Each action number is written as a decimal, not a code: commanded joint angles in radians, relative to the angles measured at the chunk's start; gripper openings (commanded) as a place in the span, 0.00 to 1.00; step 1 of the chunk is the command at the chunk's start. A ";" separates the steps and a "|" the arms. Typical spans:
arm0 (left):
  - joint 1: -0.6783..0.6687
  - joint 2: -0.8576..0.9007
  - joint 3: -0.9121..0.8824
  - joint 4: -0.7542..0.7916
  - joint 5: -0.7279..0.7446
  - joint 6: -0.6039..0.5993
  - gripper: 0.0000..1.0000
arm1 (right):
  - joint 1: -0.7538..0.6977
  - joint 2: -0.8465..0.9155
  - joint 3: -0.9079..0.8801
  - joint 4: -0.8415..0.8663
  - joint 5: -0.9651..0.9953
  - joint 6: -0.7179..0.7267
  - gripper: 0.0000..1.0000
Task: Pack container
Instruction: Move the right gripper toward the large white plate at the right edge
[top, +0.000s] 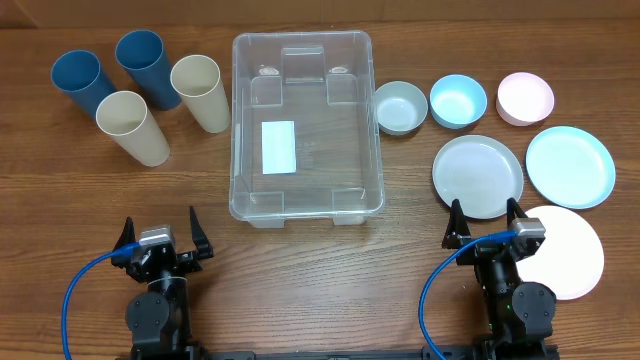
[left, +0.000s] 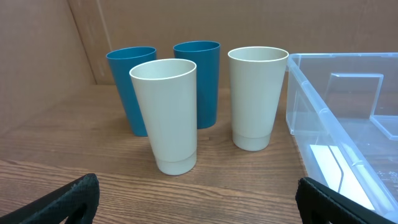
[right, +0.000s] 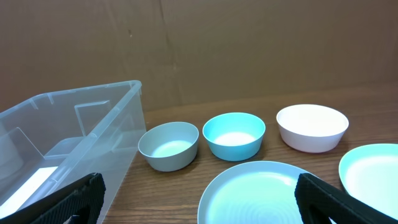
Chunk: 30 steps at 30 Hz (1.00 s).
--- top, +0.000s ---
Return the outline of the light blue plate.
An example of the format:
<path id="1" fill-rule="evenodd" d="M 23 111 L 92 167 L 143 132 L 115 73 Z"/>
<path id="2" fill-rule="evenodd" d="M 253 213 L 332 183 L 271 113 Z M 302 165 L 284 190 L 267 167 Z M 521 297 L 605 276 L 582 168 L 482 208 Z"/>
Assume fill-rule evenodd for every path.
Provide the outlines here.
<path id="1" fill-rule="evenodd" d="M 536 135 L 525 156 L 534 188 L 548 201 L 570 209 L 589 209 L 613 192 L 616 168 L 606 146 L 589 132 L 555 126 Z"/>

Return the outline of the pink small bowl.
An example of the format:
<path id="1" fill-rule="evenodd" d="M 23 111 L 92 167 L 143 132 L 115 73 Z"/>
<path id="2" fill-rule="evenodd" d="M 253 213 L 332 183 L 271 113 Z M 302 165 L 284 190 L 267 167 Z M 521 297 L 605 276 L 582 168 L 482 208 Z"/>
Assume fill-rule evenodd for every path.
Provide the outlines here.
<path id="1" fill-rule="evenodd" d="M 552 88 L 533 73 L 512 73 L 498 86 L 496 110 L 511 125 L 529 126 L 543 121 L 551 114 L 554 106 Z"/>

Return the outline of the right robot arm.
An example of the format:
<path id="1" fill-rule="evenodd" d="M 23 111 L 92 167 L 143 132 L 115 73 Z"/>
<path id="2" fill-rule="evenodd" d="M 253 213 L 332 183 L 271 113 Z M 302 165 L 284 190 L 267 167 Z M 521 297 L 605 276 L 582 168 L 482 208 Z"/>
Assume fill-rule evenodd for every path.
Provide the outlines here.
<path id="1" fill-rule="evenodd" d="M 491 333 L 475 338 L 468 347 L 448 347 L 448 359 L 557 359 L 558 350 L 546 347 L 553 333 L 556 295 L 547 286 L 521 279 L 516 263 L 533 256 L 545 240 L 546 229 L 530 218 L 517 201 L 506 201 L 507 240 L 484 240 L 473 244 L 460 201 L 452 202 L 442 242 L 446 249 L 463 249 L 455 259 L 472 266 L 483 290 Z"/>

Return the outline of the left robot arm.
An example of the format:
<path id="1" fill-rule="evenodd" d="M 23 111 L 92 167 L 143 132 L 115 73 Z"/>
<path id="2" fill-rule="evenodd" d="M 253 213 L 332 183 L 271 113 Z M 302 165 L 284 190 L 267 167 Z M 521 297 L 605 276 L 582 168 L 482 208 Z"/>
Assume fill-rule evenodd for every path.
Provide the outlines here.
<path id="1" fill-rule="evenodd" d="M 169 225 L 135 236 L 133 220 L 125 221 L 114 247 L 113 266 L 146 285 L 146 291 L 128 304 L 125 320 L 132 333 L 131 359 L 194 359 L 209 357 L 208 350 L 192 337 L 186 275 L 202 269 L 201 262 L 214 256 L 195 209 L 189 208 L 195 248 L 179 253 Z"/>

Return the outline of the beige cup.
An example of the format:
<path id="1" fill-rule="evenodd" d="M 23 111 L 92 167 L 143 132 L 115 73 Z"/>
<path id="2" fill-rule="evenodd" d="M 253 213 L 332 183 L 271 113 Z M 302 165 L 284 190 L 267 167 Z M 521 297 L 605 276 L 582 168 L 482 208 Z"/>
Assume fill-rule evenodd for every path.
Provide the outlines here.
<path id="1" fill-rule="evenodd" d="M 209 133 L 220 133 L 231 123 L 221 71 L 208 56 L 183 57 L 172 68 L 170 82 L 199 125 Z"/>
<path id="2" fill-rule="evenodd" d="M 97 107 L 96 123 L 134 159 L 156 167 L 170 156 L 169 144 L 144 99 L 133 91 L 117 91 Z"/>

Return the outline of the pink plate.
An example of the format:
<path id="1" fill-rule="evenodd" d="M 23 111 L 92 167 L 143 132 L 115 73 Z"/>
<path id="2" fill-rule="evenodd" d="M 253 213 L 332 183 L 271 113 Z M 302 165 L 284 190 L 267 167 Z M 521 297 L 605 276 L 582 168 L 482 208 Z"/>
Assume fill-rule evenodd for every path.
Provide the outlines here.
<path id="1" fill-rule="evenodd" d="M 579 214 L 558 206 L 527 210 L 546 229 L 536 253 L 517 262 L 520 278 L 550 288 L 558 300 L 573 300 L 588 294 L 604 271 L 604 250 L 593 227 Z"/>

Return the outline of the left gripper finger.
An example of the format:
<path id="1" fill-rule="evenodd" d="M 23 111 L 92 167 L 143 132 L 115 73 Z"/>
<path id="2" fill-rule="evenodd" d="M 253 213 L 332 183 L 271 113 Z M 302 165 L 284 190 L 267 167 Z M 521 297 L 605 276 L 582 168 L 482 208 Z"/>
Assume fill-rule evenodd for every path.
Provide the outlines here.
<path id="1" fill-rule="evenodd" d="M 214 248 L 201 227 L 193 206 L 189 207 L 192 241 L 199 260 L 214 257 Z"/>
<path id="2" fill-rule="evenodd" d="M 127 217 L 123 231 L 114 246 L 111 264 L 118 268 L 129 267 L 135 248 L 136 239 L 133 220 L 131 217 Z"/>

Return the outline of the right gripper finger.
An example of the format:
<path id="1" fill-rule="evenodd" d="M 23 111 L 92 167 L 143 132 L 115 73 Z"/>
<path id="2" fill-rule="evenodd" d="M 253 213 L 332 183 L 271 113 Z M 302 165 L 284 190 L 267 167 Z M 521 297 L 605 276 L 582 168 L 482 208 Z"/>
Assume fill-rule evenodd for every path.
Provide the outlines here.
<path id="1" fill-rule="evenodd" d="M 522 223 L 523 219 L 527 219 L 528 216 L 519 206 L 518 202 L 513 198 L 509 198 L 506 202 L 506 215 L 507 215 L 507 227 L 516 228 Z"/>
<path id="2" fill-rule="evenodd" d="M 459 249 L 472 240 L 460 201 L 454 199 L 450 207 L 449 222 L 442 241 L 445 249 Z"/>

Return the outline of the light blue small bowl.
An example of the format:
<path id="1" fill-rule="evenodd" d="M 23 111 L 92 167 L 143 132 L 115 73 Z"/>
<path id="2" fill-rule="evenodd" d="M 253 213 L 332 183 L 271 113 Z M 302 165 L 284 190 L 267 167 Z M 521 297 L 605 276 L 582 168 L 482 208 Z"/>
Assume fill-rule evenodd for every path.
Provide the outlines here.
<path id="1" fill-rule="evenodd" d="M 448 129 L 475 124 L 486 112 L 488 96 L 475 79 L 451 74 L 437 80 L 429 94 L 434 120 Z"/>

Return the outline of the grey small bowl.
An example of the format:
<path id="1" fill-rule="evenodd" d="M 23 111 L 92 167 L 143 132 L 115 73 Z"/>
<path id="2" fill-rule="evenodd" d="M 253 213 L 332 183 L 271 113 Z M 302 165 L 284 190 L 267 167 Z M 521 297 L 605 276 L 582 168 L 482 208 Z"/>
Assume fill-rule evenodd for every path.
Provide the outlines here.
<path id="1" fill-rule="evenodd" d="M 409 82 L 392 81 L 380 86 L 374 100 L 379 127 L 388 135 L 401 136 L 416 130 L 429 111 L 424 93 Z"/>

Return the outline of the grey plate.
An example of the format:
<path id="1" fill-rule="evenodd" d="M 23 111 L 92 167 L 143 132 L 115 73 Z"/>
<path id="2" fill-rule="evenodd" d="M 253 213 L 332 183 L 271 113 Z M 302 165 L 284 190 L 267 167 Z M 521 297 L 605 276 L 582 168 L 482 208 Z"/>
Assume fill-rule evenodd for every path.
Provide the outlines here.
<path id="1" fill-rule="evenodd" d="M 464 135 L 438 151 L 432 183 L 446 205 L 458 200 L 465 216 L 487 220 L 504 215 L 508 199 L 521 198 L 524 174 L 516 156 L 501 142 Z"/>

